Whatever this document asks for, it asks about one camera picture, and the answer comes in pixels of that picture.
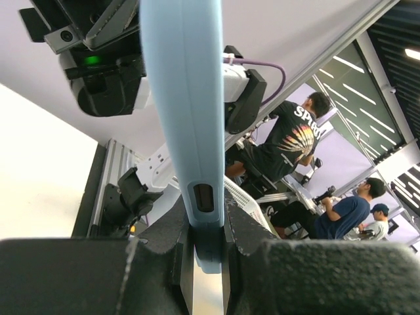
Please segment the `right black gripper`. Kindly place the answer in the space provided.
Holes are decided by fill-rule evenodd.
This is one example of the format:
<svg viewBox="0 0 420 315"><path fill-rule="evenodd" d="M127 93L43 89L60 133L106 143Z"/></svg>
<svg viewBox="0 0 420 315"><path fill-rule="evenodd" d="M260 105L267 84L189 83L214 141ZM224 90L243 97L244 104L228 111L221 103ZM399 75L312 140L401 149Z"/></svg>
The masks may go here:
<svg viewBox="0 0 420 315"><path fill-rule="evenodd" d="M58 55L79 108L93 117L132 114L146 70L138 1L32 1L20 17L34 43L72 25L82 44Z"/></svg>

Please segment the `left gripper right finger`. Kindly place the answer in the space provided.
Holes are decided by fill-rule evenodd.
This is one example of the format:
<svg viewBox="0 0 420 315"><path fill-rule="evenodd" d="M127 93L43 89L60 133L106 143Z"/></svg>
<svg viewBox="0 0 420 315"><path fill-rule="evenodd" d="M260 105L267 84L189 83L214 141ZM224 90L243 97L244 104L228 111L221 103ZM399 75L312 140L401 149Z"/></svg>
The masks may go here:
<svg viewBox="0 0 420 315"><path fill-rule="evenodd" d="M225 314L418 314L419 260L390 242L286 241L224 195Z"/></svg>

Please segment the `light blue phone case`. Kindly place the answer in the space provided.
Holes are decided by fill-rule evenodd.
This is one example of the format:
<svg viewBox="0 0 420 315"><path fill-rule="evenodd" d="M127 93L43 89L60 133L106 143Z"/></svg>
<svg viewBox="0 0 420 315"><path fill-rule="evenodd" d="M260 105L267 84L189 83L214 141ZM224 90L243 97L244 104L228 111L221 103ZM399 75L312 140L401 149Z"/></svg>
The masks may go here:
<svg viewBox="0 0 420 315"><path fill-rule="evenodd" d="M221 2L141 1L139 13L146 74L198 264L217 274L224 226Z"/></svg>

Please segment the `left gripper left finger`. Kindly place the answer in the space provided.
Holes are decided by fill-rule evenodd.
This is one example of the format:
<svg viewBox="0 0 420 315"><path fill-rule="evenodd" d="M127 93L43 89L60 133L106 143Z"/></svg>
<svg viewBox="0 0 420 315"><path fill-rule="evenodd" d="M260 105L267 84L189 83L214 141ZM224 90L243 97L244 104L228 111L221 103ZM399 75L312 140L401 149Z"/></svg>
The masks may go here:
<svg viewBox="0 0 420 315"><path fill-rule="evenodd" d="M2 314L191 314L190 226L179 199L137 238L1 242Z"/></svg>

